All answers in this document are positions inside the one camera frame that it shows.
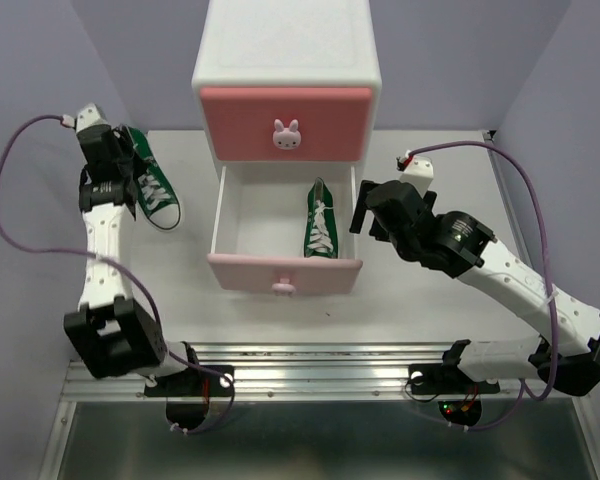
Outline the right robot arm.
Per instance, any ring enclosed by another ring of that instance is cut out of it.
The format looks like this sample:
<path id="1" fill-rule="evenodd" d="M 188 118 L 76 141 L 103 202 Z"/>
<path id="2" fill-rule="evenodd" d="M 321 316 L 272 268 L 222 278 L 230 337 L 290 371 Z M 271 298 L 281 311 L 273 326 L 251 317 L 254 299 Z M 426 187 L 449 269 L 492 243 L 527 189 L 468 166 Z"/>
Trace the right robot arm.
<path id="1" fill-rule="evenodd" d="M 600 309 L 547 288 L 473 216 L 434 213 L 436 197 L 398 180 L 364 180 L 350 230 L 359 233 L 372 213 L 370 236 L 391 243 L 402 260 L 481 291 L 536 333 L 508 341 L 457 340 L 439 362 L 416 366 L 413 393 L 493 394 L 501 380 L 539 379 L 560 393 L 587 395 L 600 382 Z"/>

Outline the light pink drawer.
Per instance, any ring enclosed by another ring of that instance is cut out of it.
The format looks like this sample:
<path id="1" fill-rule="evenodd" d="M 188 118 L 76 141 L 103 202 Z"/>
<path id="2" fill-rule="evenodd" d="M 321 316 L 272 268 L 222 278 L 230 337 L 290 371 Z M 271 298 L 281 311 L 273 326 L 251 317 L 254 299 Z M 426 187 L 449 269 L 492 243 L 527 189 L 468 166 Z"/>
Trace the light pink drawer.
<path id="1" fill-rule="evenodd" d="M 362 268 L 349 225 L 357 169 L 340 162 L 227 162 L 220 168 L 207 260 L 225 290 L 282 295 L 348 294 Z M 322 179 L 333 197 L 338 256 L 304 254 L 308 194 Z"/>

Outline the green sneaker front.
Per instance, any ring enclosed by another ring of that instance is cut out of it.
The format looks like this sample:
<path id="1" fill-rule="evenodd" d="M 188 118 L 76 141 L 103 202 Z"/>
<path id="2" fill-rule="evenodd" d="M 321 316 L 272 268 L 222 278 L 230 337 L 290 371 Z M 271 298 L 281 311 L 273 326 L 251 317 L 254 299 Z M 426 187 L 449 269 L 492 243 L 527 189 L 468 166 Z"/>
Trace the green sneaker front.
<path id="1" fill-rule="evenodd" d="M 303 243 L 305 258 L 339 256 L 334 200 L 324 180 L 317 177 L 307 195 L 307 221 Z"/>

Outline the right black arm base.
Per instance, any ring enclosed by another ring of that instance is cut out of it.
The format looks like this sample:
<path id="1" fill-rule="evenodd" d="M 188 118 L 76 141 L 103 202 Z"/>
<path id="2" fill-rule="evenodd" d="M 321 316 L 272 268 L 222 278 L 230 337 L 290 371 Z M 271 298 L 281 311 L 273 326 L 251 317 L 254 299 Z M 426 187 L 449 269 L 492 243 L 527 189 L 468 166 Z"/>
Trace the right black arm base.
<path id="1" fill-rule="evenodd" d="M 451 425 L 476 427 L 482 416 L 482 395 L 501 391 L 498 382 L 476 382 L 456 367 L 437 363 L 409 366 L 404 386 L 407 397 L 419 403 L 437 402 L 443 419 Z"/>

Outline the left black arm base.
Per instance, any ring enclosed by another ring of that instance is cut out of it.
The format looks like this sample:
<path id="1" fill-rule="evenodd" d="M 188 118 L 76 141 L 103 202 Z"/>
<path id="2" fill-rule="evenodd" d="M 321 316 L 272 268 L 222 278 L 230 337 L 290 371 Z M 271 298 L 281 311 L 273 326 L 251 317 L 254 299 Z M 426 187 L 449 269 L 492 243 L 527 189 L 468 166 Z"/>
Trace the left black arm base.
<path id="1" fill-rule="evenodd" d="M 165 418 L 172 432 L 201 434 L 227 420 L 235 401 L 235 369 L 231 365 L 209 365 L 206 369 L 213 373 L 186 368 L 157 378 L 153 385 L 145 384 L 145 397 L 165 401 Z"/>

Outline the green sneaker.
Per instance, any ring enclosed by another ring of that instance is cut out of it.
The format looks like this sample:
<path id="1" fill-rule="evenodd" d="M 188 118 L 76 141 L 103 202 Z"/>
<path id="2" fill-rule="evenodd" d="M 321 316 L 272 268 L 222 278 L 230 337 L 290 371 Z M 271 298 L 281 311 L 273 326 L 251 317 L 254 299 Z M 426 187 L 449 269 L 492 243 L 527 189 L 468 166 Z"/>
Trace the green sneaker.
<path id="1" fill-rule="evenodd" d="M 138 205 L 150 225 L 162 232 L 175 230 L 183 213 L 177 193 L 159 166 L 146 135 L 133 127 L 124 126 L 132 146 L 146 166 L 135 179 Z"/>
<path id="2" fill-rule="evenodd" d="M 324 180 L 317 177 L 307 195 L 307 221 L 303 243 L 305 258 L 339 256 L 334 200 Z"/>

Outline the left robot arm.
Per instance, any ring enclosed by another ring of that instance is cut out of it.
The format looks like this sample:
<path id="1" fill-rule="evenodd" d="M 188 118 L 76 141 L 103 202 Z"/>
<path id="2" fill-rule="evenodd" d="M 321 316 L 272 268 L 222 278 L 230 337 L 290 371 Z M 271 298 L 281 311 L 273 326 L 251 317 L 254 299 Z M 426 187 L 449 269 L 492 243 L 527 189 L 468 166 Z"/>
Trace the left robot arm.
<path id="1" fill-rule="evenodd" d="M 80 126 L 77 139 L 86 158 L 79 183 L 85 227 L 85 279 L 76 311 L 65 314 L 64 331 L 96 379 L 137 374 L 148 387 L 171 384 L 195 392 L 203 371 L 183 342 L 165 340 L 153 301 L 142 305 L 141 285 L 129 270 L 129 245 L 137 208 L 171 200 L 152 169 L 156 163 L 137 129 L 104 121 Z"/>

